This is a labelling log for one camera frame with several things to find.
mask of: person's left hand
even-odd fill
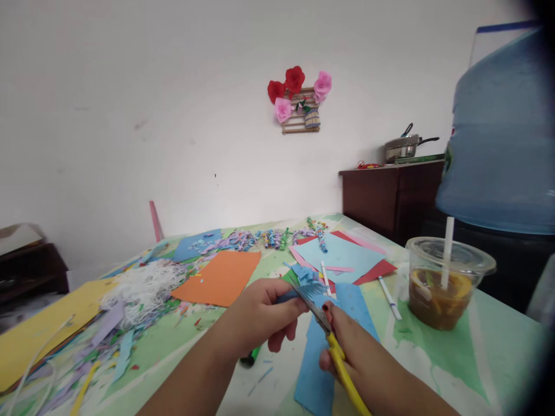
[[[211,331],[236,359],[268,340],[268,349],[279,352],[283,339],[293,341],[297,318],[308,312],[306,303],[295,298],[273,304],[292,287],[279,278],[259,279],[247,287],[213,325]]]

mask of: white wall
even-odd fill
[[[149,199],[166,235],[341,211],[337,172],[408,122],[444,150],[475,29],[515,4],[3,0],[0,226],[40,224],[78,268],[152,244]],[[294,65],[333,75],[320,133],[274,122]]]

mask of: orange paper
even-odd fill
[[[220,251],[208,266],[172,292],[186,302],[230,306],[252,276],[260,252]]]

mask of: plastic cup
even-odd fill
[[[476,286],[495,272],[495,259],[467,244],[453,242],[449,282],[441,286],[445,239],[415,237],[406,242],[410,255],[409,307],[426,325],[451,330],[466,310]]]

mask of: wall decoration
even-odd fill
[[[320,71],[314,86],[309,88],[302,88],[304,81],[301,67],[295,66],[285,72],[284,83],[268,84],[268,96],[284,135],[320,131],[319,107],[331,91],[331,75]]]

